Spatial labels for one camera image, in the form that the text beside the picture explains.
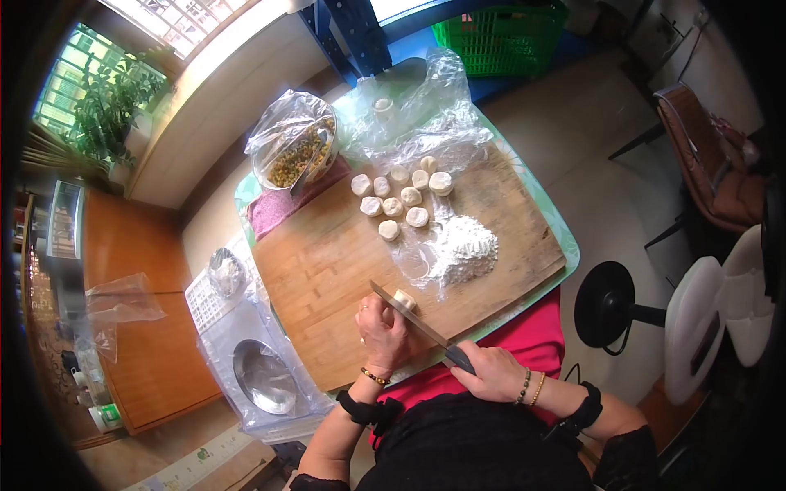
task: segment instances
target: window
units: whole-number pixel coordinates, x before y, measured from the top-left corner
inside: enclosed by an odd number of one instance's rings
[[[185,59],[233,12],[258,0],[101,0]]]
[[[88,64],[91,54],[94,59]],[[33,119],[54,133],[76,137],[74,106],[85,97],[82,89],[85,72],[98,73],[98,67],[102,63],[116,67],[125,57],[125,52],[119,46],[89,27],[77,24],[52,66],[50,76],[35,105]],[[163,75],[150,67],[146,67],[143,73],[151,73],[163,79]]]

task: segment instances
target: beaded bracelet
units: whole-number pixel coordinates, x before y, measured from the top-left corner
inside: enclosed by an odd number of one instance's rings
[[[524,402],[524,395],[527,393],[527,387],[530,386],[530,377],[532,376],[532,372],[530,372],[529,367],[524,367],[527,370],[527,376],[524,378],[524,388],[519,393],[519,397],[516,399],[516,404],[522,404]]]
[[[532,398],[530,401],[530,407],[535,405],[535,401],[538,400],[538,395],[540,395],[540,390],[543,388],[543,381],[545,380],[545,372],[541,372],[541,381],[538,384],[538,389],[535,391],[535,397]]]
[[[360,371],[363,372],[363,375],[369,377],[371,380],[373,380],[376,383],[379,383],[380,385],[388,385],[391,382],[390,379],[383,379],[382,377],[378,377],[372,374],[371,372],[366,370],[365,367],[361,368]]]

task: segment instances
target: woman's left hand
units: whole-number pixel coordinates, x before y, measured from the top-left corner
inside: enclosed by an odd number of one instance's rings
[[[354,321],[369,353],[365,368],[377,377],[390,377],[407,355],[404,316],[386,307],[378,296],[370,295],[360,302]]]

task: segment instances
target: dough ball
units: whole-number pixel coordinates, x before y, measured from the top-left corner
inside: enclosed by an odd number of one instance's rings
[[[360,211],[370,217],[376,217],[382,213],[382,198],[376,196],[366,196],[360,202]]]
[[[404,206],[401,205],[399,198],[387,198],[382,202],[382,211],[388,217],[398,217],[404,211]]]
[[[387,182],[385,178],[374,179],[374,194],[380,198],[384,198],[391,193],[391,183]]]
[[[404,166],[394,165],[391,167],[391,179],[399,184],[406,184],[410,179],[410,172]]]
[[[453,191],[453,179],[447,172],[435,172],[431,178],[428,179],[428,187],[432,189],[437,196],[447,196]]]
[[[395,295],[393,295],[393,299],[398,301],[400,304],[404,306],[405,309],[412,311],[417,305],[415,299],[412,298],[410,294],[406,291],[396,290]]]
[[[437,170],[437,159],[434,157],[423,157],[421,159],[421,167],[429,174],[434,174],[434,171]]]
[[[414,186],[415,189],[420,189],[421,191],[423,189],[427,189],[428,188],[428,172],[426,172],[425,170],[420,170],[420,169],[415,170],[412,173],[412,186]]]
[[[371,186],[369,176],[360,174],[352,178],[352,192],[356,196],[368,196],[371,194],[372,189],[373,186]]]
[[[421,192],[412,186],[407,186],[401,190],[401,202],[404,203],[405,206],[413,207],[417,204],[421,204],[421,201],[423,201]]]
[[[393,220],[385,220],[380,223],[380,236],[387,242],[395,240],[399,236],[399,224]]]
[[[406,212],[406,222],[413,227],[422,227],[428,223],[428,211],[425,208],[410,208]]]

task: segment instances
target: black lace sleeve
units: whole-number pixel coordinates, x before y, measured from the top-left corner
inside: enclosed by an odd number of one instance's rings
[[[605,491],[658,489],[658,455],[649,426],[606,442],[593,483]]]
[[[317,479],[298,474],[289,485],[291,491],[350,491],[349,485],[338,479]]]

